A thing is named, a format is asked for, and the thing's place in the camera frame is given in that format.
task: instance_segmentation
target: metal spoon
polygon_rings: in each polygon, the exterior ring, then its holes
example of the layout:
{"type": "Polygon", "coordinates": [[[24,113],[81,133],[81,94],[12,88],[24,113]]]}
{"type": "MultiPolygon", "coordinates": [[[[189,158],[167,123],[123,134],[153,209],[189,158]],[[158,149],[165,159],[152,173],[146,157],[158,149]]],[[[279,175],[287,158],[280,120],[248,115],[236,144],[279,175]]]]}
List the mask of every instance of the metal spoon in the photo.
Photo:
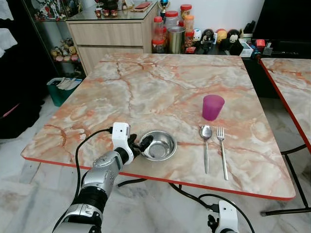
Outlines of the metal spoon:
{"type": "Polygon", "coordinates": [[[208,145],[207,140],[212,137],[212,128],[209,125],[203,125],[200,130],[200,135],[204,139],[206,144],[206,149],[204,153],[204,168],[205,174],[208,174],[208,145]]]}

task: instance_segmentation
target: metal fork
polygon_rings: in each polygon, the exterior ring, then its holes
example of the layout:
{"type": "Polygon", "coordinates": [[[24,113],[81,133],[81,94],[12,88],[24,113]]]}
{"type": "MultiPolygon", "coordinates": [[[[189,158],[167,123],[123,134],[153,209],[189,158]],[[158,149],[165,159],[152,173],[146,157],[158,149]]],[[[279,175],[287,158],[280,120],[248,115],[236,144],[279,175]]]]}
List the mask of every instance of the metal fork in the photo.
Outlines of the metal fork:
{"type": "Polygon", "coordinates": [[[225,149],[224,149],[224,144],[223,144],[223,141],[225,139],[225,130],[223,129],[223,127],[217,128],[217,138],[221,142],[221,147],[222,147],[224,177],[225,177],[225,180],[228,180],[227,164],[225,161],[225,149]]]}

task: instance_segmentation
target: metal bowl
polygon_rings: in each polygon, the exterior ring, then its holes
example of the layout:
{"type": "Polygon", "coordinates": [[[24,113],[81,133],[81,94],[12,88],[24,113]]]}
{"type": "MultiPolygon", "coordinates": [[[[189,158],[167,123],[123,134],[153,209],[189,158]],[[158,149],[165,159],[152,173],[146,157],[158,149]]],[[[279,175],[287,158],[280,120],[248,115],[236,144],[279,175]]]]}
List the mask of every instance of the metal bowl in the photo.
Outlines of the metal bowl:
{"type": "Polygon", "coordinates": [[[176,140],[167,132],[164,131],[151,131],[145,134],[139,141],[152,135],[154,138],[147,149],[142,153],[144,157],[151,161],[163,161],[170,158],[177,149],[176,140]]]}

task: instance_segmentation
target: white tiled floor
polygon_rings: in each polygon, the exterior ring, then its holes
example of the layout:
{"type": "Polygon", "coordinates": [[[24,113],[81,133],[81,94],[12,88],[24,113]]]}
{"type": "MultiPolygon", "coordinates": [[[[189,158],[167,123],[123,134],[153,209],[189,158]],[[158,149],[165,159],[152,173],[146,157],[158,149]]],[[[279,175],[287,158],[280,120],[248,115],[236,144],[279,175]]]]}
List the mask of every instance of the white tiled floor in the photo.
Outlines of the white tiled floor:
{"type": "MultiPolygon", "coordinates": [[[[303,144],[289,115],[278,100],[260,100],[280,150],[303,144]]],[[[35,125],[17,139],[0,140],[0,233],[50,233],[74,195],[76,172],[70,167],[26,162],[20,152],[53,115],[57,107],[46,99],[35,125]],[[31,170],[37,170],[34,177],[31,170]]],[[[311,203],[310,154],[291,156],[305,194],[311,203]]],[[[130,177],[119,176],[116,183],[130,177]]],[[[199,188],[183,187],[193,195],[215,193],[234,201],[248,215],[256,233],[309,233],[311,214],[261,217],[262,210],[301,208],[299,195],[290,202],[258,199],[199,188]]],[[[206,199],[217,203],[216,199],[206,199]]],[[[207,212],[180,195],[167,183],[145,181],[114,188],[104,212],[105,233],[209,233],[207,212]]],[[[239,215],[241,233],[250,232],[239,215]]]]}

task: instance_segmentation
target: purple cup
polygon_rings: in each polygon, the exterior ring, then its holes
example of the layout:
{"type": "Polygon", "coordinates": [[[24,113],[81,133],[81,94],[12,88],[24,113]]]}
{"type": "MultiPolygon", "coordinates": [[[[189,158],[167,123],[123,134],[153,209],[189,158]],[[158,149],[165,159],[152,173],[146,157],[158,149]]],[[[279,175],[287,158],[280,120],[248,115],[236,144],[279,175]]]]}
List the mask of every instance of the purple cup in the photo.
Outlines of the purple cup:
{"type": "Polygon", "coordinates": [[[202,116],[206,120],[215,120],[220,113],[223,105],[225,104],[224,98],[218,95],[207,95],[203,98],[202,116]]]}

